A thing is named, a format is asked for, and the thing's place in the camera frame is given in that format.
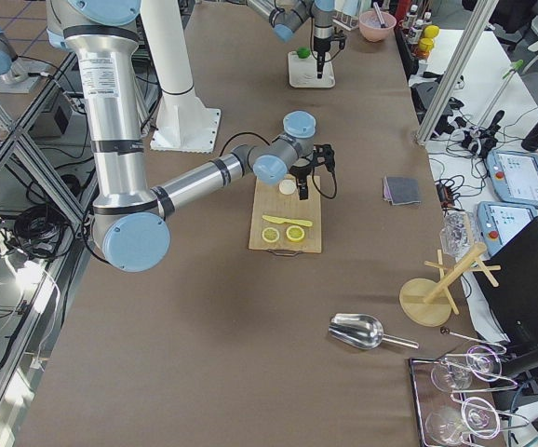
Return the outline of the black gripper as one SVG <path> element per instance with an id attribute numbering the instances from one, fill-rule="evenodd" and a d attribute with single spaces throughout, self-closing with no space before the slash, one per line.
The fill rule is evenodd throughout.
<path id="1" fill-rule="evenodd" d="M 330 51 L 332 42 L 337 42 L 339 50 L 345 48 L 346 35 L 337 27 L 313 26 L 313 49 L 316 51 L 316 76 L 323 77 L 326 53 Z"/>
<path id="2" fill-rule="evenodd" d="M 325 166 L 329 173 L 335 174 L 335 153 L 330 144 L 315 145 L 309 155 L 302 156 L 289 168 L 289 173 L 297 178 L 296 185 L 300 200 L 308 199 L 306 178 L 320 166 Z"/>

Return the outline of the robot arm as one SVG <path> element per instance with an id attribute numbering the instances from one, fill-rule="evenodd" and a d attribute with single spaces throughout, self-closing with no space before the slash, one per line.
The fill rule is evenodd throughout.
<path id="1" fill-rule="evenodd" d="M 166 255 L 166 219 L 176 209 L 253 173 L 279 183 L 316 157 L 316 121 L 285 116 L 272 142 L 243 144 L 159 186 L 146 181 L 142 129 L 147 119 L 132 58 L 145 36 L 160 87 L 152 146 L 208 153 L 221 113 L 195 93 L 179 6 L 174 1 L 51 1 L 50 42 L 78 58 L 100 192 L 91 234 L 106 261 L 127 272 L 152 268 Z"/>
<path id="2" fill-rule="evenodd" d="M 245 4 L 264 17 L 284 42 L 289 41 L 307 20 L 314 21 L 311 49 L 316 53 L 316 74 L 319 79 L 323 77 L 331 43 L 338 42 L 339 50 L 345 47 L 346 36 L 342 31 L 337 31 L 333 23 L 335 2 L 332 0 L 300 0 L 290 10 L 278 7 L 272 1 L 251 0 Z"/>

